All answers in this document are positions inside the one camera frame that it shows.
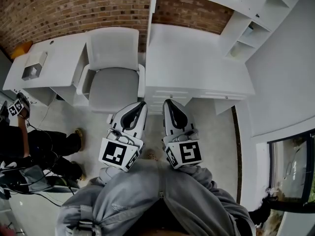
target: chair armrest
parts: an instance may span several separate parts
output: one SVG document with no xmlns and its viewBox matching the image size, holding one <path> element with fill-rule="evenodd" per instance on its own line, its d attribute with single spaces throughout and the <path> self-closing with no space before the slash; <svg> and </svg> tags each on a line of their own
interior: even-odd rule
<svg viewBox="0 0 315 236">
<path fill-rule="evenodd" d="M 91 88 L 92 81 L 94 79 L 95 74 L 96 74 L 96 71 L 90 70 L 90 64 L 87 64 L 84 67 L 79 84 L 77 86 L 76 92 L 78 95 L 90 93 L 90 88 Z"/>
<path fill-rule="evenodd" d="M 138 97 L 144 98 L 144 91 L 146 86 L 146 77 L 145 77 L 145 68 L 143 65 L 138 65 L 139 71 L 137 71 L 139 75 L 139 86 L 138 86 Z"/>
</svg>

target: gray chair seat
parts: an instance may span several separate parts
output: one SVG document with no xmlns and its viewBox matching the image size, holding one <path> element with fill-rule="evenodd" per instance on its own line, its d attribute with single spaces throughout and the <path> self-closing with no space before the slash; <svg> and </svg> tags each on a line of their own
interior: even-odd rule
<svg viewBox="0 0 315 236">
<path fill-rule="evenodd" d="M 95 113 L 114 114 L 137 102 L 139 76 L 126 68 L 106 68 L 94 76 L 89 107 Z"/>
</svg>

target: black pants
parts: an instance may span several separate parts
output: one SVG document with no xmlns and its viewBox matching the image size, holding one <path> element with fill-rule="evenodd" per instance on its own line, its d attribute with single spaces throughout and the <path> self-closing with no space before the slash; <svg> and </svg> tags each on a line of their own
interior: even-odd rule
<svg viewBox="0 0 315 236">
<path fill-rule="evenodd" d="M 77 134 L 68 137 L 61 132 L 37 131 L 28 134 L 30 154 L 40 167 L 51 169 L 53 173 L 77 180 L 82 175 L 79 165 L 63 158 L 72 155 L 81 148 L 81 139 Z"/>
</svg>

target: floor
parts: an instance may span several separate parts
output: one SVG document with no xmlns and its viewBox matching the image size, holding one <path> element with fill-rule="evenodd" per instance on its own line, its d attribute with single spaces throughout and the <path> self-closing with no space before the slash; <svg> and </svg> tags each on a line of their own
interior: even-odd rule
<svg viewBox="0 0 315 236">
<path fill-rule="evenodd" d="M 204 151 L 204 162 L 213 174 L 218 187 L 228 191 L 234 199 L 237 194 L 237 149 L 232 111 L 216 115 L 214 102 L 210 99 L 192 99 L 187 104 L 195 117 L 199 130 L 200 148 Z M 106 137 L 109 125 L 107 115 L 93 114 L 86 110 L 74 109 L 65 102 L 55 100 L 47 116 L 47 108 L 31 109 L 31 124 L 45 130 L 70 134 L 76 127 L 86 131 L 86 149 L 69 156 L 69 160 L 82 164 L 87 180 L 79 184 L 85 186 L 89 179 L 98 176 L 103 165 L 98 162 L 102 137 Z M 163 157 L 161 139 L 163 138 L 162 116 L 148 116 L 144 141 L 146 149 L 152 149 L 157 157 Z M 71 194 L 44 193 L 55 203 L 61 205 Z M 13 195 L 10 204 L 16 219 L 29 236 L 55 235 L 55 221 L 59 208 L 36 195 Z"/>
</svg>

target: tissue box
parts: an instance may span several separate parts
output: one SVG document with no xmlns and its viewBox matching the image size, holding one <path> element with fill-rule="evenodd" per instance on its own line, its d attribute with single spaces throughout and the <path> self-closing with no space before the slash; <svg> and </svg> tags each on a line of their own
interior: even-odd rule
<svg viewBox="0 0 315 236">
<path fill-rule="evenodd" d="M 47 58 L 46 52 L 34 54 L 31 53 L 29 55 L 28 60 L 25 63 L 22 79 L 26 81 L 38 78 L 46 58 Z"/>
</svg>

